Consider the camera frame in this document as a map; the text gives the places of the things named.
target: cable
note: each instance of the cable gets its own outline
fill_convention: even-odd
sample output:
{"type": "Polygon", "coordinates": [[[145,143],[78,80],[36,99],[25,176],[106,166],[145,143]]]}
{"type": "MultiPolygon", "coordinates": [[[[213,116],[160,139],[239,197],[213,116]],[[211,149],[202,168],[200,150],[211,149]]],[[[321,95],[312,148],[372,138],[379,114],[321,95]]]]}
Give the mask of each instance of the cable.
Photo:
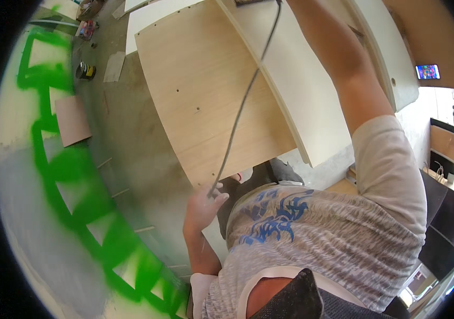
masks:
{"type": "MultiPolygon", "coordinates": [[[[278,4],[278,11],[276,13],[275,22],[273,23],[273,28],[271,28],[271,32],[268,36],[268,41],[266,42],[264,51],[262,51],[261,63],[262,63],[262,60],[264,59],[264,56],[266,55],[266,52],[268,51],[269,43],[271,42],[271,38],[273,37],[273,34],[275,32],[276,25],[278,24],[278,19],[280,18],[280,12],[282,10],[282,1],[276,0],[276,3],[278,4]]],[[[236,120],[234,121],[234,126],[232,127],[232,132],[230,133],[230,139],[228,141],[227,151],[225,152],[225,157],[223,158],[222,166],[220,167],[220,171],[218,172],[218,175],[216,176],[216,180],[213,183],[213,186],[207,193],[207,197],[213,196],[213,192],[216,188],[216,184],[220,180],[220,176],[223,173],[223,169],[225,168],[225,163],[227,162],[227,158],[230,153],[230,148],[232,147],[232,141],[234,140],[234,133],[236,132],[237,124],[239,122],[239,118],[241,117],[241,112],[243,111],[243,107],[245,106],[246,98],[248,97],[248,93],[250,92],[250,89],[252,88],[252,85],[255,82],[257,74],[259,73],[260,70],[261,70],[260,67],[257,67],[255,73],[253,74],[252,80],[250,81],[250,84],[248,85],[248,88],[246,89],[245,95],[243,96],[243,100],[241,101],[241,106],[239,107],[239,111],[237,112],[237,115],[236,115],[236,120]]]]}

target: concrete floor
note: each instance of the concrete floor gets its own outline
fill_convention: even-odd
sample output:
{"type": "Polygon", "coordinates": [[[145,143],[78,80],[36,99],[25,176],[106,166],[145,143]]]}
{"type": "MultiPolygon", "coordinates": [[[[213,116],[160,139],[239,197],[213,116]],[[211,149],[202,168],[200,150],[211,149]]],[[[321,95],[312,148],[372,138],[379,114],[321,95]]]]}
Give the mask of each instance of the concrete floor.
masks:
{"type": "MultiPolygon", "coordinates": [[[[79,80],[76,84],[93,134],[88,143],[98,165],[113,158],[99,169],[111,194],[129,188],[115,198],[121,213],[134,230],[154,226],[141,232],[141,239],[164,264],[174,266],[172,270],[187,281],[191,269],[181,227],[192,186],[161,125],[138,55],[126,56],[118,82],[103,82],[109,56],[125,49],[128,15],[119,20],[111,15],[121,3],[122,0],[110,0],[98,14],[100,28],[93,36],[97,42],[95,49],[81,42],[73,50],[73,59],[97,67],[93,80],[79,80]]],[[[431,99],[432,92],[425,88],[417,102],[397,114],[418,163],[428,157],[429,117],[438,113],[435,98],[434,103],[431,99]]],[[[298,150],[280,158],[294,167],[308,187],[315,189],[328,188],[344,178],[354,162],[351,146],[314,169],[301,161],[298,150]]],[[[205,230],[205,236],[220,260],[224,260],[227,249],[216,220],[205,230]]]]}

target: green paint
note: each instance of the green paint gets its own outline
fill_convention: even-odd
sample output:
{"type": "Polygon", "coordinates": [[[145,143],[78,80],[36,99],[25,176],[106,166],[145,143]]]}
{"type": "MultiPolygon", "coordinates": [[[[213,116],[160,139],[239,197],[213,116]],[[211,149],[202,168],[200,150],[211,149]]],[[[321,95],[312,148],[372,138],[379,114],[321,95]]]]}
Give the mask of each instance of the green paint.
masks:
{"type": "Polygon", "coordinates": [[[65,48],[71,52],[70,43],[58,34],[34,28],[28,35],[17,77],[17,85],[22,90],[33,89],[39,94],[40,118],[31,128],[33,158],[41,175],[46,200],[60,222],[74,232],[91,256],[103,265],[106,282],[120,295],[134,301],[147,300],[161,313],[178,317],[176,311],[186,304],[189,292],[185,284],[176,278],[163,263],[143,244],[133,232],[115,203],[108,194],[90,157],[85,144],[76,144],[62,150],[48,161],[43,145],[43,132],[59,133],[56,116],[50,108],[49,88],[58,88],[73,94],[72,74],[62,64],[39,64],[29,66],[32,45],[35,40],[65,48]],[[56,182],[85,184],[87,192],[73,209],[68,210],[56,182]],[[100,245],[87,228],[87,224],[108,214],[113,222],[100,245]],[[132,288],[115,272],[114,268],[124,263],[133,253],[140,254],[132,288]],[[163,279],[163,299],[151,293],[154,285],[163,279]]]}

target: smartphone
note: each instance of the smartphone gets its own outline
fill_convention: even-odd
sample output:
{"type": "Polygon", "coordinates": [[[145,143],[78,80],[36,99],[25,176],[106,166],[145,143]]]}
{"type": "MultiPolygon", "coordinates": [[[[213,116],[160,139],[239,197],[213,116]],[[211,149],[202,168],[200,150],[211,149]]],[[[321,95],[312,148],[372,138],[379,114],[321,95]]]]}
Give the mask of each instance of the smartphone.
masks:
{"type": "Polygon", "coordinates": [[[418,65],[415,67],[417,69],[418,79],[439,79],[440,71],[438,70],[437,64],[431,65],[418,65]]]}

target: sleeve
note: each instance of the sleeve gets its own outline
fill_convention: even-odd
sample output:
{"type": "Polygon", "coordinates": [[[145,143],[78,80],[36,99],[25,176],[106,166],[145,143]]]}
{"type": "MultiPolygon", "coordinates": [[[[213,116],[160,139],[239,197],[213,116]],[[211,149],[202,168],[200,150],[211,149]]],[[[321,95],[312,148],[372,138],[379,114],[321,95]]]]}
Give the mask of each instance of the sleeve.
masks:
{"type": "Polygon", "coordinates": [[[422,176],[396,117],[383,115],[362,124],[352,136],[360,195],[425,238],[427,201],[422,176]]]}
{"type": "Polygon", "coordinates": [[[204,275],[199,272],[194,273],[190,277],[190,284],[192,285],[193,319],[202,319],[202,304],[209,293],[209,286],[211,286],[211,283],[216,278],[218,278],[218,276],[204,275]]]}

